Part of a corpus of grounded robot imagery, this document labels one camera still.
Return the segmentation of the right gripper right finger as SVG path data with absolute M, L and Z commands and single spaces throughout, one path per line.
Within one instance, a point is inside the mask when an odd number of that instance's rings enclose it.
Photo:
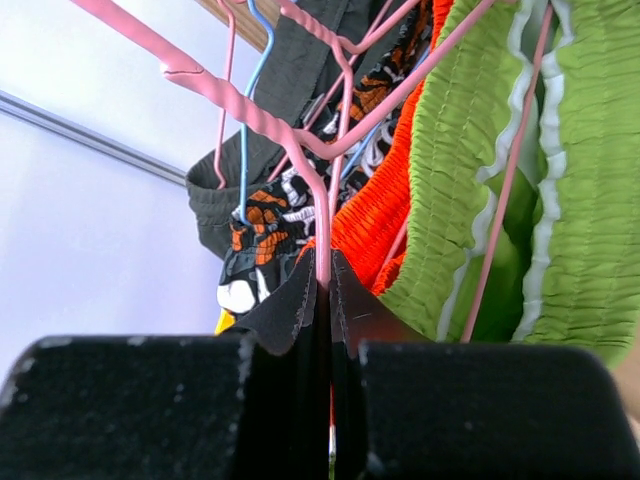
M 433 343 L 331 260 L 339 479 L 635 479 L 613 379 L 573 347 Z

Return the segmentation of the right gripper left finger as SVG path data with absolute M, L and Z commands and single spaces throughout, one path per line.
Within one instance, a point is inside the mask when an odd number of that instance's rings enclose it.
M 5 479 L 324 479 L 316 260 L 218 336 L 47 336 L 1 390 Z

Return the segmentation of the camouflage orange black shorts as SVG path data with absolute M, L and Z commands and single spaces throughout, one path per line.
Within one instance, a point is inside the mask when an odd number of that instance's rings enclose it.
M 431 41 L 433 4 L 417 3 L 393 47 L 352 90 L 349 124 L 356 126 L 412 72 Z M 342 208 L 373 176 L 389 153 L 401 110 L 384 120 L 345 154 L 336 206 Z M 315 234 L 312 193 L 295 167 L 251 194 L 231 214 L 231 245 L 224 258 L 217 301 L 233 321 L 264 301 L 286 281 Z

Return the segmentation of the bright orange shorts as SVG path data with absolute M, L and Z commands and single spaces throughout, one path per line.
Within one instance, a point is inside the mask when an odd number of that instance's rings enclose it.
M 376 296 L 393 284 L 405 258 L 409 154 L 413 117 L 423 90 L 419 83 L 407 97 L 381 165 L 333 219 L 332 247 L 342 251 L 361 283 Z

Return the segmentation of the lime green shorts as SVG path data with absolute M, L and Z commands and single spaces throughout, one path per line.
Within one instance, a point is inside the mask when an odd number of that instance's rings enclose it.
M 427 339 L 567 344 L 639 324 L 639 5 L 499 1 L 411 132 L 408 246 L 383 303 Z

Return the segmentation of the pink hanger with green shorts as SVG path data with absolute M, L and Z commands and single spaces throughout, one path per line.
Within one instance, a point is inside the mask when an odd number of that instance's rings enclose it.
M 281 355 L 335 314 L 326 338 L 528 344 L 519 327 L 542 152 L 527 140 L 505 178 L 519 129 L 534 134 L 524 101 L 533 66 L 523 35 L 539 1 L 456 1 L 434 50 L 361 122 L 327 142 L 260 108 L 111 1 L 85 11 L 156 56 L 165 75 L 252 132 L 283 147 L 291 188 L 268 194 L 233 233 L 226 265 L 258 259 L 235 329 Z

